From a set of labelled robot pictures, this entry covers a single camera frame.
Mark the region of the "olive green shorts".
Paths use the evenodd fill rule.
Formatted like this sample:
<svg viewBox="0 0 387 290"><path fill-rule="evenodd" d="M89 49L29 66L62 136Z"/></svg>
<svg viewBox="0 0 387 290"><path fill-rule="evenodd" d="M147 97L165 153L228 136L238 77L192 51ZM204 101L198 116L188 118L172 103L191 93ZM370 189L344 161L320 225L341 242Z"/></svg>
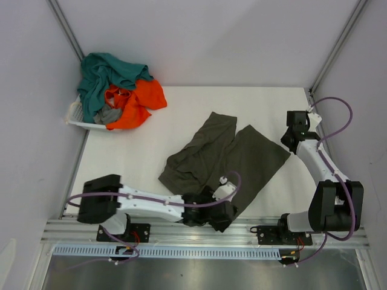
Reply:
<svg viewBox="0 0 387 290"><path fill-rule="evenodd" d="M234 171L229 181L241 183L232 204L241 214L256 198L290 153L253 126L236 129L237 118L212 112L192 140L171 155L159 181L173 194L201 193L215 189L220 177Z"/></svg>

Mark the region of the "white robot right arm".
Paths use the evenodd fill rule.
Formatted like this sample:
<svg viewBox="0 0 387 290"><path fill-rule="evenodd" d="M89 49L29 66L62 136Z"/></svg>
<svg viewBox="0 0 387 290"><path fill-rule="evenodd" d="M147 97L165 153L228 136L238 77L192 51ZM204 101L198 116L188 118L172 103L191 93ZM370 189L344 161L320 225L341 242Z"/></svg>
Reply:
<svg viewBox="0 0 387 290"><path fill-rule="evenodd" d="M281 143L304 163L316 189L308 210L283 214L278 221L276 237L285 244L295 240L300 232L321 232L346 241L360 227L364 187L337 168L310 125L308 112L287 112L287 130Z"/></svg>

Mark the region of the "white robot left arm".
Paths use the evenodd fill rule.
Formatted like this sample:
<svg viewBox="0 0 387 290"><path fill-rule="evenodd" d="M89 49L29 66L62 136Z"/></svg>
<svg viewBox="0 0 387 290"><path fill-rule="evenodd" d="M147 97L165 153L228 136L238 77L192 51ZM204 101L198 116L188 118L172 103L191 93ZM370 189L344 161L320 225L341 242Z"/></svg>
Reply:
<svg viewBox="0 0 387 290"><path fill-rule="evenodd" d="M85 182L83 192L70 197L68 204L79 209L78 222L99 224L119 242L130 237L128 220L133 216L160 218L188 227L209 224L214 230L223 232L238 212L232 199L240 190L241 177L237 172L232 174L236 184L229 176L223 176L216 190L205 186L199 194L173 196L137 190L123 185L119 175L106 175Z"/></svg>

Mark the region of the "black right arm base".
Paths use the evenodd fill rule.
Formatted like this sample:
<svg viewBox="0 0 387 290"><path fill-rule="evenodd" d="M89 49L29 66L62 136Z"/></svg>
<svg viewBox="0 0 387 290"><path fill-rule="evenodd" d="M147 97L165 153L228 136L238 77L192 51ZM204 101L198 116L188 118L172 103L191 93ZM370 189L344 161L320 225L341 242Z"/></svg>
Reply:
<svg viewBox="0 0 387 290"><path fill-rule="evenodd" d="M250 232L255 234L259 245L288 245L312 246L310 235L303 232L291 232L274 225L260 225L250 227Z"/></svg>

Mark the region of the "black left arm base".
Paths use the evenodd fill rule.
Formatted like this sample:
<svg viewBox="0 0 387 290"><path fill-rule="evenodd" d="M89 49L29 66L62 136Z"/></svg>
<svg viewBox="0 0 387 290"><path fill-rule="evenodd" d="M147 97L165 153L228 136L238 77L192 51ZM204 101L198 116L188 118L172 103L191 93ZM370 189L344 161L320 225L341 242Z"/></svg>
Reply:
<svg viewBox="0 0 387 290"><path fill-rule="evenodd" d="M114 235L114 237L126 243L148 243L151 233L151 225L144 223L130 223L123 234ZM97 230L96 241L115 242L115 239L109 237L100 225Z"/></svg>

